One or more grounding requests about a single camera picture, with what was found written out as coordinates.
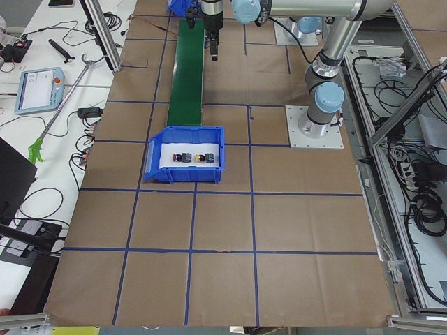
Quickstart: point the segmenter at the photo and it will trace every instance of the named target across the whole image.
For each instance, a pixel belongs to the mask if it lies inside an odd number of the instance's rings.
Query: screen
[[[50,105],[53,79],[53,70],[27,73],[24,79],[20,109],[26,110]]]

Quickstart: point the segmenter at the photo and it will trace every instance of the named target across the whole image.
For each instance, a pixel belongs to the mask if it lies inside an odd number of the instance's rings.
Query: touchscreen teach pendant
[[[64,97],[64,73],[61,68],[22,72],[15,103],[18,115],[55,110]]]

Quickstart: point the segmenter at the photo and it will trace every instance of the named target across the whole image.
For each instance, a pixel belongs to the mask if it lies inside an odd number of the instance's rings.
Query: computer monitor
[[[36,172],[36,166],[0,137],[0,224],[9,225]]]

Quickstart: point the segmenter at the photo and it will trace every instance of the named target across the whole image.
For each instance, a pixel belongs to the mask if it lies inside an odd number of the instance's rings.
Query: green grabber jaw
[[[43,138],[38,138],[32,145],[28,147],[28,161],[36,164],[36,159],[39,160],[39,162],[43,162],[43,159],[41,157],[41,146],[43,143]]]

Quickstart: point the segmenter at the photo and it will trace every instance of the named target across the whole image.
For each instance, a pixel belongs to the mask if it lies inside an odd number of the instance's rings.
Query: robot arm
[[[242,24],[264,24],[269,16],[336,17],[329,37],[306,72],[310,106],[298,122],[308,137],[323,137],[332,116],[344,101],[344,92],[332,80],[363,20],[386,12],[394,0],[232,0],[235,18]],[[223,0],[202,0],[203,23],[210,40],[213,60],[217,60],[219,30],[224,26]]]

